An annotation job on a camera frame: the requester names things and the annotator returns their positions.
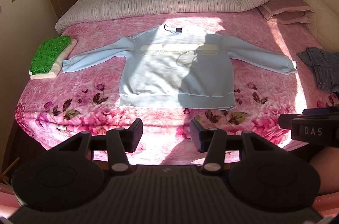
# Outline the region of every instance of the white folded garment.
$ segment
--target white folded garment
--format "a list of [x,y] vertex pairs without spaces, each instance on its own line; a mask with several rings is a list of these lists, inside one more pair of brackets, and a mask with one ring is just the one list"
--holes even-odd
[[71,39],[71,42],[66,46],[64,50],[62,50],[60,55],[53,63],[50,71],[46,74],[36,74],[36,75],[32,75],[32,73],[29,72],[29,74],[31,75],[31,79],[56,78],[62,68],[62,61],[68,57],[69,53],[73,50],[76,44],[77,41],[75,39]]

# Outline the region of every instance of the gray clothing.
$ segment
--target gray clothing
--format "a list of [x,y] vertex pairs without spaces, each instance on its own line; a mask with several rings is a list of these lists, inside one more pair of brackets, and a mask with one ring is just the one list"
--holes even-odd
[[319,89],[339,92],[339,52],[330,53],[316,47],[307,47],[297,56],[316,77]]
[[233,109],[230,58],[281,74],[296,73],[287,56],[237,37],[197,26],[166,25],[64,60],[63,73],[88,68],[114,56],[127,58],[120,81],[121,106]]

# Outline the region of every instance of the bed sheet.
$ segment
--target bed sheet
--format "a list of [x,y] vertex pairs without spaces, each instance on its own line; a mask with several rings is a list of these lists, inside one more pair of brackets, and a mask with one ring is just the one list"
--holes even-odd
[[[271,25],[257,9],[241,13],[174,13],[87,22],[73,25],[63,34],[78,41],[69,55],[72,57],[162,23],[173,27],[198,25],[284,53],[297,62],[298,72],[282,75],[231,60],[237,107],[230,111],[119,107],[119,82],[125,58],[113,58],[85,70],[59,74],[56,79],[30,80],[16,107],[18,124],[50,149],[75,133],[90,131],[92,135],[102,135],[116,127],[127,128],[136,118],[141,118],[144,132],[137,150],[128,154],[131,164],[200,164],[205,154],[198,153],[190,139],[192,118],[206,128],[218,127],[231,135],[251,130],[280,147],[293,149],[303,143],[291,142],[290,131],[279,127],[280,114],[338,104],[334,94],[316,88],[313,74],[296,56],[307,46],[321,48],[304,25]],[[97,151],[94,159],[106,161],[107,154]],[[225,162],[238,160],[237,151],[226,153]]]

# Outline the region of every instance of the pink pillow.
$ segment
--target pink pillow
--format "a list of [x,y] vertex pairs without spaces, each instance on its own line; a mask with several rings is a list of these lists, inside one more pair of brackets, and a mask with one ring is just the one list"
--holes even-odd
[[274,15],[283,12],[312,11],[311,7],[304,0],[270,0],[259,6],[258,9],[267,21]]
[[268,22],[271,24],[310,23],[307,12],[283,12],[274,15]]

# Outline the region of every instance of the light blue sweatshirt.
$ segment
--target light blue sweatshirt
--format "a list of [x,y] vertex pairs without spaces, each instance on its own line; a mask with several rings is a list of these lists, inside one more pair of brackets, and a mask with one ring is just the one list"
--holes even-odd
[[114,56],[127,58],[120,81],[121,106],[233,109],[230,58],[281,74],[296,73],[287,56],[237,37],[197,26],[166,25],[64,60],[62,72],[85,69]]

